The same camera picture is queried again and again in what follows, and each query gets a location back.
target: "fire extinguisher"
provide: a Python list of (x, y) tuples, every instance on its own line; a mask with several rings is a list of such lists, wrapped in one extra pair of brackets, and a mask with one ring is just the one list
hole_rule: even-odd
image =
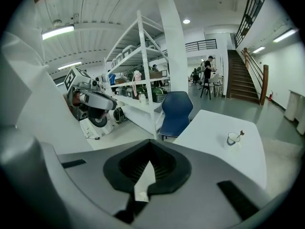
[(272, 100), (272, 95), (273, 95), (273, 91), (270, 92), (270, 95), (269, 95), (269, 101)]

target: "round ceiling light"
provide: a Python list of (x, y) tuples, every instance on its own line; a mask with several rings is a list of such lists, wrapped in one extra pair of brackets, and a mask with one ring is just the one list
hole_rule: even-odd
[(191, 22), (191, 21), (188, 20), (188, 19), (183, 20), (183, 23), (184, 23), (184, 24), (188, 24), (189, 22)]

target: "wall mounted light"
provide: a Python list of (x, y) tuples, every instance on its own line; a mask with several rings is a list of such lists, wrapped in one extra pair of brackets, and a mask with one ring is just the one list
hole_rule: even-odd
[(62, 70), (62, 69), (64, 69), (64, 68), (68, 68), (68, 67), (71, 67), (71, 66), (74, 66), (74, 65), (79, 65), (79, 64), (81, 64), (80, 61), (79, 61), (79, 62), (76, 62), (76, 63), (67, 64), (67, 65), (65, 65), (65, 66), (59, 67), (58, 69), (59, 69), (59, 70)]
[(63, 27), (56, 28), (51, 31), (44, 32), (42, 34), (42, 39), (45, 40), (50, 37), (57, 36), (57, 35), (60, 35), (60, 34), (66, 33), (66, 32), (71, 32), (71, 31), (74, 31), (74, 25), (63, 26)]
[(264, 47), (260, 47), (260, 48), (256, 49), (256, 50), (254, 51), (254, 53), (257, 53), (257, 52), (259, 52), (259, 51), (261, 51), (261, 50), (263, 50), (263, 49), (265, 49), (265, 48), (264, 48)]
[(288, 31), (286, 31), (284, 34), (278, 36), (277, 38), (275, 38), (273, 40), (273, 42), (279, 42), (283, 39), (285, 39), (288, 36), (291, 36), (292, 34), (295, 34), (297, 30), (293, 30), (293, 29), (289, 29)]
[(191, 22), (189, 19), (183, 20), (183, 23), (184, 23), (184, 24), (188, 24), (189, 22)]

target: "bottle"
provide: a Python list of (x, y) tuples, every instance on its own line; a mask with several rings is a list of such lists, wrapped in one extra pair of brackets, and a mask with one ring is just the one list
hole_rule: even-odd
[(145, 94), (142, 94), (140, 93), (140, 102), (143, 104), (143, 105), (146, 105), (146, 97), (145, 97)]

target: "black railing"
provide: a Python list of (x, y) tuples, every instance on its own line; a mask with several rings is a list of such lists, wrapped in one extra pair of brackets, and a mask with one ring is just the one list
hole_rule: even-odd
[(259, 11), (261, 10), (263, 3), (264, 0), (247, 0), (247, 5), (244, 10), (243, 19), (239, 25), (238, 31), (235, 36), (237, 45), (239, 45), (242, 42), (242, 40), (250, 30)]
[(260, 86), (262, 88), (263, 87), (263, 76), (264, 76), (263, 71), (258, 66), (258, 64), (254, 60), (254, 58), (250, 54), (248, 54), (247, 51), (242, 50), (241, 53), (244, 56), (244, 63), (245, 63), (245, 65), (246, 66), (249, 65), (252, 68), (252, 70), (253, 70), (253, 72), (254, 72), (257, 80), (258, 80), (258, 83), (260, 84)]
[(186, 43), (185, 49), (187, 52), (199, 51), (205, 49), (217, 49), (216, 39)]
[(258, 66), (254, 58), (248, 53), (248, 50), (246, 48), (244, 48), (241, 53), (244, 56), (244, 62), (246, 67), (248, 68), (248, 70), (249, 66), (251, 67), (253, 73), (255, 74), (258, 80), (258, 83), (261, 88), (261, 92), (258, 92), (260, 94), (259, 103), (260, 105), (264, 105), (268, 88), (269, 66), (267, 64), (264, 64), (264, 70), (262, 71), (262, 69)]

